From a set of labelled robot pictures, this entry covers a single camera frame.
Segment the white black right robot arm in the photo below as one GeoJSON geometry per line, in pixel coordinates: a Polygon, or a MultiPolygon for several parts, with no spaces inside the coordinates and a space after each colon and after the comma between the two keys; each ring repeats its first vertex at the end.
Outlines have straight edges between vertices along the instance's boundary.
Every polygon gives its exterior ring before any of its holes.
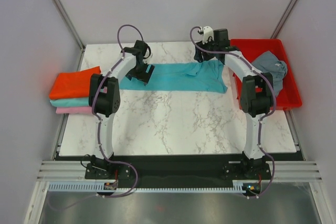
{"type": "Polygon", "coordinates": [[[239,104],[246,116],[247,130],[243,150],[245,162],[241,164],[240,172],[245,178],[254,178],[266,155],[261,146],[263,122],[276,108],[272,75],[254,67],[238,48],[230,45],[227,29],[195,26],[190,31],[190,39],[195,46],[196,61],[216,58],[242,83],[239,104]]]}

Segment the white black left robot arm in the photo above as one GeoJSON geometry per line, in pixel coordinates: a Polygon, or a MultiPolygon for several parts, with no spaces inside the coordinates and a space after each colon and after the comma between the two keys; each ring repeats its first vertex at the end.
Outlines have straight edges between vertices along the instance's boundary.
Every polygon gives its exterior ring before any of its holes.
{"type": "Polygon", "coordinates": [[[133,47],[124,47],[116,63],[106,74],[93,74],[90,78],[89,106],[97,117],[96,153],[90,158],[90,165],[97,168],[103,178],[111,178],[115,165],[112,147],[113,119],[121,104],[120,83],[123,78],[139,80],[144,85],[150,81],[154,66],[144,62],[151,54],[150,46],[137,40],[133,47]]]}

